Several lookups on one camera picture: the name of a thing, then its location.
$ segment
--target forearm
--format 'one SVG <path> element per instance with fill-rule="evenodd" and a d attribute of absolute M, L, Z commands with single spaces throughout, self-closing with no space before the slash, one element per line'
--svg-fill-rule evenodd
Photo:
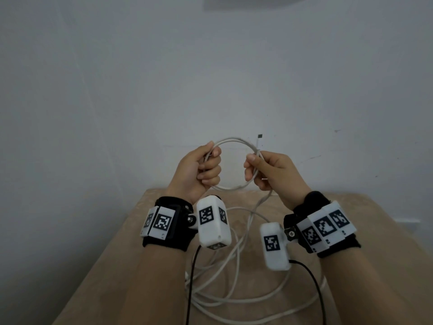
<path fill-rule="evenodd" d="M 361 249 L 337 252 L 320 263 L 343 324 L 419 324 Z"/>
<path fill-rule="evenodd" d="M 147 245 L 131 281 L 119 325 L 183 323 L 186 253 Z"/>

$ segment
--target hand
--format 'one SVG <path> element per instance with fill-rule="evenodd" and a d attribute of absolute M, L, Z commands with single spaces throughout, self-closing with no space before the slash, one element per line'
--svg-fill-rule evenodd
<path fill-rule="evenodd" d="M 260 190 L 274 190 L 290 210 L 301 205 L 311 189 L 300 176 L 292 160 L 284 154 L 263 150 L 260 152 L 264 160 L 254 154 L 246 156 L 245 180 L 251 180 L 254 168 L 257 168 L 259 173 L 254 183 Z"/>
<path fill-rule="evenodd" d="M 189 152 L 181 159 L 175 175 L 168 185 L 164 195 L 179 197 L 194 204 L 211 186 L 219 184 L 221 172 L 221 148 L 216 147 L 206 162 L 204 156 L 212 150 L 214 142 Z"/>

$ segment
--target black cable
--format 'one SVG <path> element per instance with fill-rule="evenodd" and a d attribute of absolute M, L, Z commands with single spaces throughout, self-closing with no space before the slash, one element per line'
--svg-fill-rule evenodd
<path fill-rule="evenodd" d="M 191 310 L 191 296 L 192 296 L 192 279 L 194 278 L 194 266 L 195 266 L 195 261 L 197 260 L 198 251 L 200 251 L 200 248 L 201 248 L 201 245 L 198 246 L 197 250 L 195 251 L 194 259 L 192 260 L 191 275 L 190 275 L 190 290 L 188 293 L 187 321 L 185 322 L 185 325 L 189 324 L 189 313 Z"/>
<path fill-rule="evenodd" d="M 289 263 L 295 263 L 295 264 L 301 265 L 302 267 L 304 267 L 308 271 L 308 273 L 310 274 L 311 278 L 313 279 L 314 284 L 316 285 L 317 293 L 319 294 L 320 306 L 322 307 L 323 325 L 326 325 L 325 304 L 323 303 L 322 292 L 320 291 L 320 286 L 317 283 L 316 278 L 314 277 L 314 275 L 311 272 L 311 270 L 308 269 L 308 267 L 306 265 L 304 265 L 302 262 L 299 262 L 299 261 L 296 261 L 296 260 L 289 260 Z"/>

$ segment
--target right hand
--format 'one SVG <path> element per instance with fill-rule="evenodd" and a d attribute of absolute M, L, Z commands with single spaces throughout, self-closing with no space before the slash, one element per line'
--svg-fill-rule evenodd
<path fill-rule="evenodd" d="M 264 160 L 254 154 L 246 156 L 245 180 L 251 180 L 254 168 L 257 168 L 259 173 L 254 183 L 260 190 L 274 190 L 290 210 L 301 205 L 311 188 L 302 179 L 292 160 L 284 154 L 260 152 Z"/>

